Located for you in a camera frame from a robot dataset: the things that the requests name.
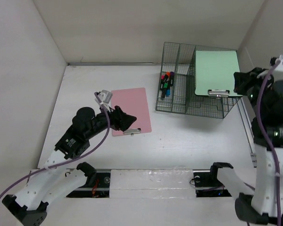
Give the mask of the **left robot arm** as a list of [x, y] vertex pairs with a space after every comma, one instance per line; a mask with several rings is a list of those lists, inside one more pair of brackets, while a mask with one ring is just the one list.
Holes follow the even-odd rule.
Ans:
[[99, 114], [95, 114], [90, 107], [80, 108], [43, 169], [33, 172], [19, 192], [6, 195], [3, 205], [22, 225], [41, 225], [55, 200], [66, 197], [81, 186], [89, 187], [95, 183], [97, 171], [86, 162], [79, 163], [67, 177], [58, 181], [67, 164], [82, 158], [94, 136], [109, 129], [126, 131], [136, 120], [135, 116], [124, 113], [119, 106], [113, 109], [102, 106]]

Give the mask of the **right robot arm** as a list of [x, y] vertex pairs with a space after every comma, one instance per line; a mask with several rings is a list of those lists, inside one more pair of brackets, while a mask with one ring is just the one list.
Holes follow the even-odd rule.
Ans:
[[283, 226], [283, 80], [275, 81], [275, 72], [283, 73], [283, 66], [234, 74], [234, 91], [248, 97], [256, 114], [251, 123], [257, 157], [255, 187], [243, 182], [225, 162], [213, 163], [208, 179], [213, 185], [222, 184], [234, 198], [239, 220]]

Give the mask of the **green clipboard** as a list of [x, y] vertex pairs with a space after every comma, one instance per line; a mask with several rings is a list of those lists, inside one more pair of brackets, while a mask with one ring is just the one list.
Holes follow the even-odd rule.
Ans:
[[195, 94], [209, 96], [209, 92], [227, 92], [226, 97], [241, 97], [234, 92], [234, 73], [239, 72], [235, 51], [202, 51], [195, 55]]

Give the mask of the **purple capped black highlighter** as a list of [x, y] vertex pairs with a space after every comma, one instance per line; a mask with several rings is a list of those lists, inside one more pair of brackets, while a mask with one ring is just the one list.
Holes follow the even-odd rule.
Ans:
[[170, 77], [169, 77], [170, 86], [174, 85], [174, 77], [175, 77], [175, 73], [170, 72]]

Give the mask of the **orange capped black highlighter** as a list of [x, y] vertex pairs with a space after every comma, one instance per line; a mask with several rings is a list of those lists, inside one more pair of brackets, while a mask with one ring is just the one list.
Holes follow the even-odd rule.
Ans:
[[161, 83], [162, 83], [163, 85], [168, 81], [169, 76], [170, 76], [170, 72], [167, 72], [167, 73], [165, 73], [165, 75], [162, 76]]

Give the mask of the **pink clipboard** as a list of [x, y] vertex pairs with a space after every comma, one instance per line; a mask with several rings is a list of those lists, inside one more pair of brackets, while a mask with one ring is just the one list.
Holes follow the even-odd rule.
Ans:
[[124, 132], [112, 131], [112, 136], [118, 137], [152, 132], [145, 88], [113, 90], [112, 94], [111, 105], [113, 107], [117, 105], [126, 114], [137, 118]]

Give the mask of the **green capped black highlighter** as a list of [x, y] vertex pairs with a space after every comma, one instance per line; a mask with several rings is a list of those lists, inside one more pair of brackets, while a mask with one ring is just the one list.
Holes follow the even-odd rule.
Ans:
[[168, 88], [168, 83], [164, 83], [163, 88], [162, 88], [162, 94], [161, 94], [161, 98], [165, 98], [166, 97], [166, 93], [169, 90]]

